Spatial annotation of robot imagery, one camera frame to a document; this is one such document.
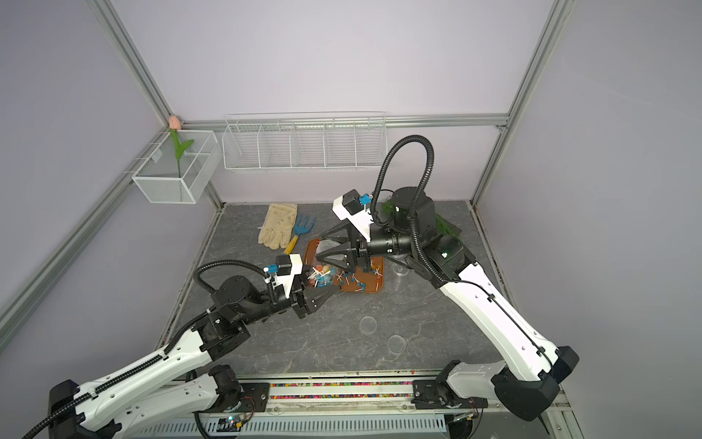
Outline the clear plastic jar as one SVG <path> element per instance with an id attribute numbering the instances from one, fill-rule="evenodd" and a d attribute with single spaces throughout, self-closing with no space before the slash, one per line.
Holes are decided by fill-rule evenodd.
<path id="1" fill-rule="evenodd" d="M 316 265 L 310 272 L 307 283 L 310 287 L 326 287 L 332 285 L 336 269 L 330 265 Z"/>

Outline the clear candy jar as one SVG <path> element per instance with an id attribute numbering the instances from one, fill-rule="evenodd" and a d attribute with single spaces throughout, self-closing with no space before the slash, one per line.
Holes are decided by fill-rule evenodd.
<path id="1" fill-rule="evenodd" d="M 396 274 L 396 276 L 406 276 L 410 272 L 410 269 L 408 267 L 396 263 L 393 263 L 392 270 L 393 273 Z"/>

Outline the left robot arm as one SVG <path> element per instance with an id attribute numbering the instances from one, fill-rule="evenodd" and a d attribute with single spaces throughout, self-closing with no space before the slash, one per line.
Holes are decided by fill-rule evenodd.
<path id="1" fill-rule="evenodd" d="M 26 436 L 127 437 L 181 413 L 241 413 L 249 422 L 256 399 L 218 361 L 250 338 L 251 325 L 289 309 L 305 318 L 339 292 L 334 284 L 311 287 L 313 271 L 297 254 L 265 267 L 232 259 L 197 267 L 193 279 L 211 307 L 144 358 L 92 382 L 54 386 L 47 417 Z"/>

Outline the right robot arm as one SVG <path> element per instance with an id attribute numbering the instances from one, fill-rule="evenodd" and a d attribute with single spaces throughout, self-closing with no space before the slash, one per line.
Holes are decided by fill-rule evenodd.
<path id="1" fill-rule="evenodd" d="M 384 213 L 378 203 L 386 174 L 395 155 L 410 144 L 425 150 L 422 177 L 414 187 L 393 191 L 392 210 Z M 434 148 L 426 137 L 408 135 L 396 142 L 371 194 L 351 190 L 334 201 L 340 223 L 321 238 L 336 246 L 318 252 L 316 259 L 354 274 L 369 271 L 373 258 L 384 257 L 429 281 L 471 318 L 502 358 L 492 376 L 482 377 L 482 398 L 496 398 L 513 415 L 533 421 L 555 401 L 580 358 L 571 347 L 556 346 L 528 324 L 461 240 L 440 229 L 434 202 L 425 192 L 433 166 Z"/>

